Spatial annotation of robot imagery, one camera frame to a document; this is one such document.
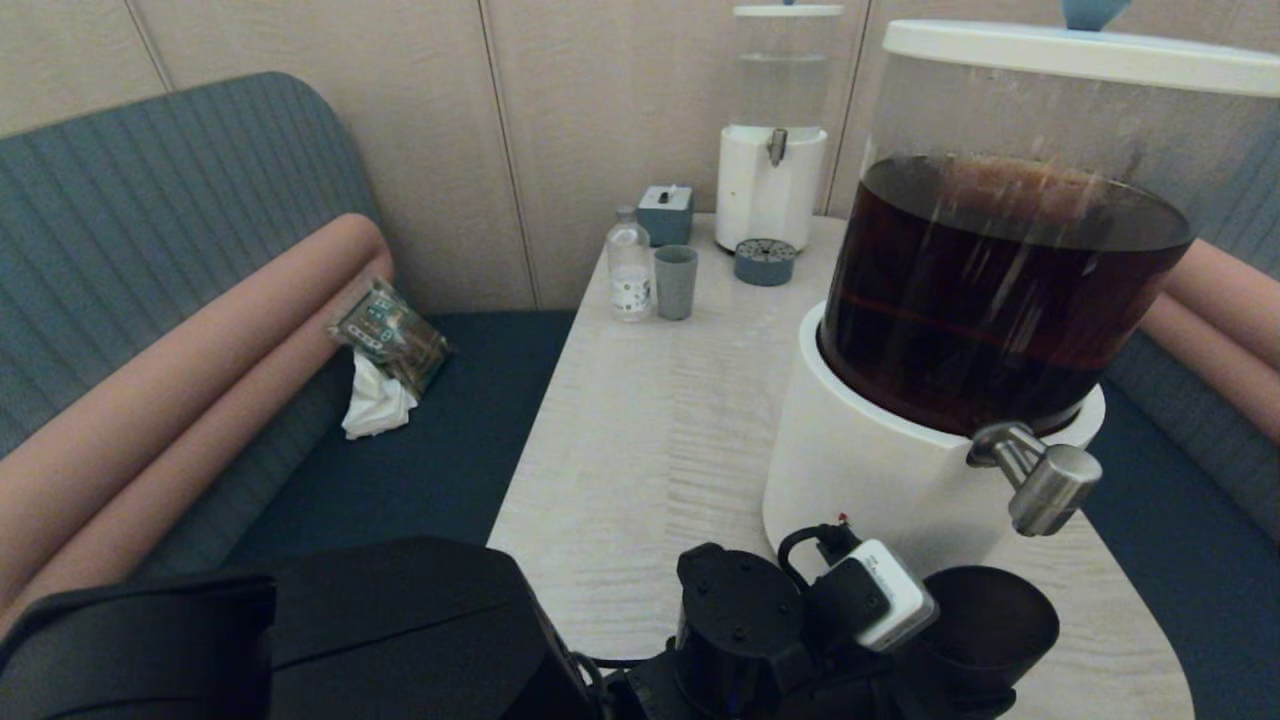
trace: beverage dispenser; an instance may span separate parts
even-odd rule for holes
[[[721,131],[716,241],[809,241],[827,151],[820,127],[842,5],[733,9],[733,104]]]
[[[1101,479],[1097,382],[1280,120],[1280,56],[933,20],[884,50],[764,523],[777,543],[845,512],[929,574],[1052,534]]]

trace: gray upholstered backrest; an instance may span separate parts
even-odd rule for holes
[[[343,213],[378,222],[355,149],[329,105],[279,73],[0,140],[0,454]],[[220,564],[346,393],[317,375],[142,573]]]
[[[1280,127],[1249,154],[1226,196],[1231,202],[1201,237],[1280,278]],[[1140,333],[1108,375],[1280,542],[1280,450],[1275,445]]]

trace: table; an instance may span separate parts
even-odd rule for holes
[[[814,218],[791,283],[733,278],[695,217],[694,314],[609,318],[596,264],[489,538],[524,569],[573,650],[649,657],[680,615],[676,557],[703,542],[773,557],[760,501],[801,316],[826,297],[845,223]],[[1006,717],[1193,717],[1169,641],[1080,514],[987,560],[1057,607],[1055,648]]]

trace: bottle label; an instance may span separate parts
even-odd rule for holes
[[[613,301],[613,309],[620,313],[640,313],[648,309],[648,275],[613,278],[613,293],[611,300]]]

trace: blue seat cushion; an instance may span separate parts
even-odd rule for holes
[[[1198,717],[1280,717],[1280,553],[1116,386],[1084,511],[1174,646]]]
[[[477,544],[489,538],[573,313],[442,315],[431,323],[457,352],[408,425],[357,441],[330,428],[232,550],[229,565],[424,534]]]

